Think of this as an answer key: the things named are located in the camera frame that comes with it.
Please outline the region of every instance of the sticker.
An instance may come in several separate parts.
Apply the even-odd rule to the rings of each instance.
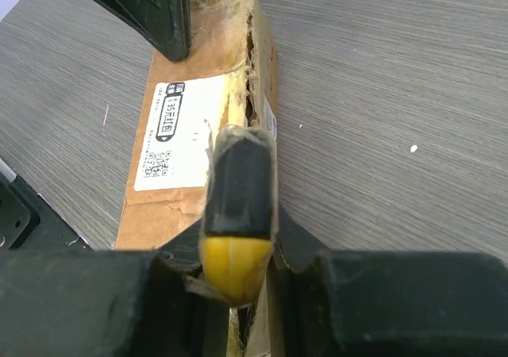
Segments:
[[[218,127],[228,75],[158,83],[134,190],[205,186],[210,129]]]
[[[277,120],[271,110],[270,102],[264,97],[264,108],[263,108],[264,120],[267,126],[267,130],[271,132],[273,138],[277,140]]]

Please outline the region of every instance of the black plastic part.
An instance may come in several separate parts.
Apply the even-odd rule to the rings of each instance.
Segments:
[[[208,189],[203,215],[207,236],[271,238],[277,203],[269,147],[249,138],[233,143],[214,160]]]
[[[134,28],[172,62],[191,49],[190,0],[94,0]]]
[[[87,243],[21,177],[0,174],[0,251],[90,250]]]
[[[508,351],[508,270],[488,255],[324,251],[301,273],[270,268],[273,355]]]
[[[228,309],[155,252],[7,251],[0,266],[0,355],[225,355]]]

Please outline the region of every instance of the black and yellow object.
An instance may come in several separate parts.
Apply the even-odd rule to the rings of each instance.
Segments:
[[[199,255],[205,280],[232,307],[253,303],[260,292],[277,233],[276,150],[261,128],[219,132]]]

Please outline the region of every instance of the white label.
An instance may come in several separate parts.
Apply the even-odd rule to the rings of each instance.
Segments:
[[[205,186],[210,129],[217,128],[228,75],[159,83],[143,140],[134,190]]]
[[[275,119],[275,115],[270,107],[270,102],[267,100],[265,95],[264,97],[264,120],[267,126],[267,130],[271,132],[273,138],[277,140],[277,120]]]

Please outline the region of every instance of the torn cardboard edge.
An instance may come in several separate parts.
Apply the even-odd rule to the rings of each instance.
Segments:
[[[200,218],[210,129],[212,140],[226,125],[260,125],[276,136],[277,51],[260,1],[191,0],[190,7],[189,57],[152,58],[116,249],[158,248]]]

